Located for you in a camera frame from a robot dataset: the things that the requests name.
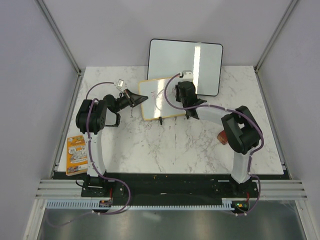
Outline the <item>orange booklet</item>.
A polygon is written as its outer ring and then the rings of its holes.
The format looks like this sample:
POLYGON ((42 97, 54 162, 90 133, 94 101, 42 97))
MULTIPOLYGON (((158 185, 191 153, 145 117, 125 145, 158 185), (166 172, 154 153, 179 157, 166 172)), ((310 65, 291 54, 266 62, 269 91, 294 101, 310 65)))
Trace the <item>orange booklet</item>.
POLYGON ((66 171, 67 176, 86 173, 88 170, 88 156, 86 142, 83 135, 67 138, 66 171))

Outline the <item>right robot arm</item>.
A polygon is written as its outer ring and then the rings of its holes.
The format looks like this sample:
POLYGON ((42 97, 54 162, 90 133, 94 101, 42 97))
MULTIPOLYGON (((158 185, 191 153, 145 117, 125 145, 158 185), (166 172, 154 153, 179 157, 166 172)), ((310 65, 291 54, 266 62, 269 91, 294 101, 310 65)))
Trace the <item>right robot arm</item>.
POLYGON ((235 197, 247 191, 246 182, 251 178, 252 155, 263 146, 262 130, 247 106, 225 109, 207 103, 196 95, 191 81, 180 81, 175 85, 176 101, 182 104, 186 115, 222 125, 227 143, 233 150, 233 167, 229 191, 235 197))

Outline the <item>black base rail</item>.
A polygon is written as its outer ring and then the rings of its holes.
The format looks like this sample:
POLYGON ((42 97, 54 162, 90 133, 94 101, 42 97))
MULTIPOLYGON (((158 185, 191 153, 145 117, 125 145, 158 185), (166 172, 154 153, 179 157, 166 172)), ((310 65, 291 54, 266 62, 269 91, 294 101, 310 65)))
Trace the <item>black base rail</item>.
POLYGON ((146 195, 187 195, 209 198, 256 197, 257 179, 237 183, 230 174, 186 173, 105 173, 101 177, 81 176, 81 196, 89 198, 126 198, 146 195))

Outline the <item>large black-framed whiteboard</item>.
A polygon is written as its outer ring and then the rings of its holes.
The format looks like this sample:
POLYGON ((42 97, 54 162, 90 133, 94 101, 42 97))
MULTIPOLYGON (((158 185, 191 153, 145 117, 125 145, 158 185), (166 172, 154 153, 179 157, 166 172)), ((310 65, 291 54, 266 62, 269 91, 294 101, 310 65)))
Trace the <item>large black-framed whiteboard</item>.
POLYGON ((223 51, 220 43, 154 38, 149 44, 147 79, 192 71, 196 93, 215 97, 220 90, 223 51))

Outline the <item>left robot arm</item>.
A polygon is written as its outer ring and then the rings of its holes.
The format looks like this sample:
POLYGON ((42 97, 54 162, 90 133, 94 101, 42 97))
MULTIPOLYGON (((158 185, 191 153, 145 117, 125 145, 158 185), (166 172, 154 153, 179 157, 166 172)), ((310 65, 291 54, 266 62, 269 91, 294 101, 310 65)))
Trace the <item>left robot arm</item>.
POLYGON ((88 155, 87 175, 101 177, 106 173, 102 153, 102 132, 105 127, 118 127, 121 122, 119 112, 134 108, 149 98, 125 89, 120 97, 108 94, 103 99, 85 99, 77 112, 75 123, 82 133, 88 155))

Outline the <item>red brown block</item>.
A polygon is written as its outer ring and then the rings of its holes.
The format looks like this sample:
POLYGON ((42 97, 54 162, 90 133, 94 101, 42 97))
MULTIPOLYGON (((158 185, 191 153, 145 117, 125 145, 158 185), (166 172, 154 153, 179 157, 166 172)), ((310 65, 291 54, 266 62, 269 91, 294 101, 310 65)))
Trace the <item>red brown block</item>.
POLYGON ((223 130, 217 135, 217 139, 219 142, 223 145, 226 145, 228 143, 228 138, 226 132, 223 130))

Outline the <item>black whiteboard stand foot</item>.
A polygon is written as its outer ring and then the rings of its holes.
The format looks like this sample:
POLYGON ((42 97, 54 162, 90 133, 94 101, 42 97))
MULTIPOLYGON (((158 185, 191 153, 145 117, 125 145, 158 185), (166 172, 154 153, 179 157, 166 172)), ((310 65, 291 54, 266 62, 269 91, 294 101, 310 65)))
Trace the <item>black whiteboard stand foot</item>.
POLYGON ((160 117, 158 118, 158 120, 159 120, 160 125, 162 126, 162 125, 163 125, 163 118, 160 116, 160 117))

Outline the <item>small yellow-framed whiteboard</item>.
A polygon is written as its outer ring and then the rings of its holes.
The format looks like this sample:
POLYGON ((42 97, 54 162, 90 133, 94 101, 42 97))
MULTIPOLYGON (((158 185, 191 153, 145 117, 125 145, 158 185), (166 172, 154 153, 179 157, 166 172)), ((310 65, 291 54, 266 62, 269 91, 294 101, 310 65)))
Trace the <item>small yellow-framed whiteboard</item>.
POLYGON ((157 120, 160 117, 171 118, 183 116, 184 110, 176 109, 168 104, 165 98, 165 87, 170 78, 144 80, 138 83, 138 91, 148 99, 141 104, 142 117, 145 121, 157 120))

